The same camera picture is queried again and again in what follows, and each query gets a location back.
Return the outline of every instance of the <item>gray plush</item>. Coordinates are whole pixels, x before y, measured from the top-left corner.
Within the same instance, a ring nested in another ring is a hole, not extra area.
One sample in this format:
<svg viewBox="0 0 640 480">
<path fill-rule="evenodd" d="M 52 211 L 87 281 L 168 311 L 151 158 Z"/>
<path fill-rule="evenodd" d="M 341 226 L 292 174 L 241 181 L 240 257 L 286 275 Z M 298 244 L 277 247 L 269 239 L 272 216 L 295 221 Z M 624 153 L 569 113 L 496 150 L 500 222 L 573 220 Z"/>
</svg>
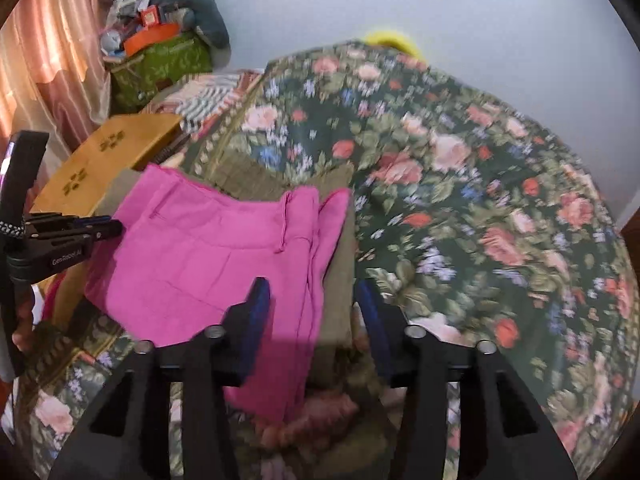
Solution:
<svg viewBox="0 0 640 480">
<path fill-rule="evenodd" d="M 209 46 L 220 49 L 229 46 L 229 33 L 215 0 L 149 0 L 149 5 L 167 4 L 191 9 L 195 20 L 194 30 Z"/>
</svg>

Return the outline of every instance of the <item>yellow object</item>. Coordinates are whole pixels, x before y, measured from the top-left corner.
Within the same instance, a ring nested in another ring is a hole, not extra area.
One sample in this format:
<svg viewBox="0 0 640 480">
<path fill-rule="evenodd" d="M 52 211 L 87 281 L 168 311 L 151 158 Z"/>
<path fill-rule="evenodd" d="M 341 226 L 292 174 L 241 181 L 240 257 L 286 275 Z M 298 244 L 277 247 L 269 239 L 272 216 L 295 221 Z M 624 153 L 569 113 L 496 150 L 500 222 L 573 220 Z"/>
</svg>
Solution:
<svg viewBox="0 0 640 480">
<path fill-rule="evenodd" d="M 409 56 L 425 61 L 424 56 L 416 44 L 408 37 L 394 30 L 379 30 L 364 37 L 364 41 L 373 46 L 389 46 Z"/>
<path fill-rule="evenodd" d="M 180 133 L 174 114 L 116 115 L 83 142 L 52 175 L 31 212 L 90 216 L 121 170 L 144 170 Z"/>
</svg>

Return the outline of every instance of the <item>bed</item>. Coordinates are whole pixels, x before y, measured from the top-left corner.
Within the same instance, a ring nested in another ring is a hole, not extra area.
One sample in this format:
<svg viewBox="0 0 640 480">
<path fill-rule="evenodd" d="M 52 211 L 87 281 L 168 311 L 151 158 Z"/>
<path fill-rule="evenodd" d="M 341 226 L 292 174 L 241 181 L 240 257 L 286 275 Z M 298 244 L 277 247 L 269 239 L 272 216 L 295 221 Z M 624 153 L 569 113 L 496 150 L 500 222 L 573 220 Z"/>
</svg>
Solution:
<svg viewBox="0 0 640 480">
<path fill-rule="evenodd" d="M 294 184 L 352 165 L 356 275 L 444 340 L 494 340 L 587 478 L 634 407 L 640 307 L 624 244 L 580 159 L 498 98 L 357 41 L 283 57 L 264 74 L 215 77 L 187 79 L 147 108 L 185 115 L 167 163 L 212 183 L 233 150 Z M 37 331 L 14 437 L 46 478 L 132 341 L 85 303 L 64 331 Z M 383 478 L 402 394 L 377 378 L 357 322 L 353 333 L 332 390 L 356 400 L 358 415 L 322 438 L 267 449 L 251 418 L 230 410 L 242 478 Z M 460 445 L 457 395 L 450 384 L 447 479 Z M 179 475 L 177 384 L 172 400 Z"/>
</svg>

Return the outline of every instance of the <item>white wall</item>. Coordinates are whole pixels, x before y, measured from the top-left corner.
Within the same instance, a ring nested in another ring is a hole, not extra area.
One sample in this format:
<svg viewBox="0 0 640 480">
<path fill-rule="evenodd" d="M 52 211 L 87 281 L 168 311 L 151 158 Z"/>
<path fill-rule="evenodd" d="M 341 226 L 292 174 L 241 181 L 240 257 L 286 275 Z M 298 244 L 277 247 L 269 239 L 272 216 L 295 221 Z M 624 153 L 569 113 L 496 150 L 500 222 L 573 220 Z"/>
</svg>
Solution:
<svg viewBox="0 0 640 480">
<path fill-rule="evenodd" d="M 558 133 L 619 216 L 640 189 L 640 52 L 607 0 L 216 0 L 230 68 L 379 28 Z"/>
</svg>

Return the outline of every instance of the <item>orange box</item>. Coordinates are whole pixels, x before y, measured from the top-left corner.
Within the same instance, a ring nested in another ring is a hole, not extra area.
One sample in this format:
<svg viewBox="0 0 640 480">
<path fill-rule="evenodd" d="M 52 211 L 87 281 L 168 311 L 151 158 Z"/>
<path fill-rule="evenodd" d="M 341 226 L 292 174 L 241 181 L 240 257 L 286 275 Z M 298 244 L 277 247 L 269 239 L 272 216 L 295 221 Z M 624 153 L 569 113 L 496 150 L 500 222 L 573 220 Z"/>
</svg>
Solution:
<svg viewBox="0 0 640 480">
<path fill-rule="evenodd" d="M 140 11 L 142 25 L 145 27 L 157 27 L 160 25 L 160 13 L 155 5 L 148 6 L 145 10 Z"/>
<path fill-rule="evenodd" d="M 124 51 L 130 57 L 146 46 L 169 40 L 178 34 L 180 34 L 180 25 L 177 23 L 162 23 L 155 27 L 143 28 L 124 42 Z"/>
</svg>

